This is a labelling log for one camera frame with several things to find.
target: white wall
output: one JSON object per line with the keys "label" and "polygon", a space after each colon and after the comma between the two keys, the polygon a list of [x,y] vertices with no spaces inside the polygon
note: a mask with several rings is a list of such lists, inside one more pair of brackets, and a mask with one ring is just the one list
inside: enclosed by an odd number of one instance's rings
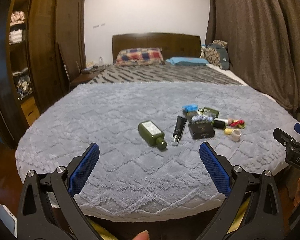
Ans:
{"label": "white wall", "polygon": [[102,56],[104,63],[112,63],[112,35],[117,34],[191,34],[199,35],[204,43],[209,9],[210,0],[86,0],[87,62],[97,63]]}

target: headboard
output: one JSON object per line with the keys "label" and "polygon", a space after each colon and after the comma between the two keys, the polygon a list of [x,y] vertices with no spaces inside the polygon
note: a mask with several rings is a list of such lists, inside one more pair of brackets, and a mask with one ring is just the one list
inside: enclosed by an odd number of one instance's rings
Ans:
{"label": "headboard", "polygon": [[200,36],[175,33],[121,34],[112,36],[112,56],[116,60],[123,49],[162,48],[163,59],[200,57]]}

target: wooden chair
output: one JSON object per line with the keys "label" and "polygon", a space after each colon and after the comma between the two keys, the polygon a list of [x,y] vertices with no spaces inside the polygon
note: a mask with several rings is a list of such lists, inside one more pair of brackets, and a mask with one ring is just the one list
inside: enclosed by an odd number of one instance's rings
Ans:
{"label": "wooden chair", "polygon": [[88,83],[100,74],[100,71],[81,74],[78,61],[71,58],[71,54],[67,49],[67,45],[63,42],[58,42],[58,46],[63,61],[63,67],[65,68],[69,82],[69,92],[80,84]]}

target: human hand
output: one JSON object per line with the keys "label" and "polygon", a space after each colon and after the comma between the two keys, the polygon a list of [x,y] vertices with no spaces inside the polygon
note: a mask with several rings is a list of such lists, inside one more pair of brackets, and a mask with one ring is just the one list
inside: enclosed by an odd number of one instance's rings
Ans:
{"label": "human hand", "polygon": [[148,230],[145,230],[139,234],[133,240],[150,240],[150,236],[148,234]]}

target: curtain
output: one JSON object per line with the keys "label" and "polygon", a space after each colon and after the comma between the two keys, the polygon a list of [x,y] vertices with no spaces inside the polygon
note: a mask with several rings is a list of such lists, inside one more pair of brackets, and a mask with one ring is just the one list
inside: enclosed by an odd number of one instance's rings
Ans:
{"label": "curtain", "polygon": [[300,0],[210,0],[213,40],[229,43],[234,74],[300,122]]}

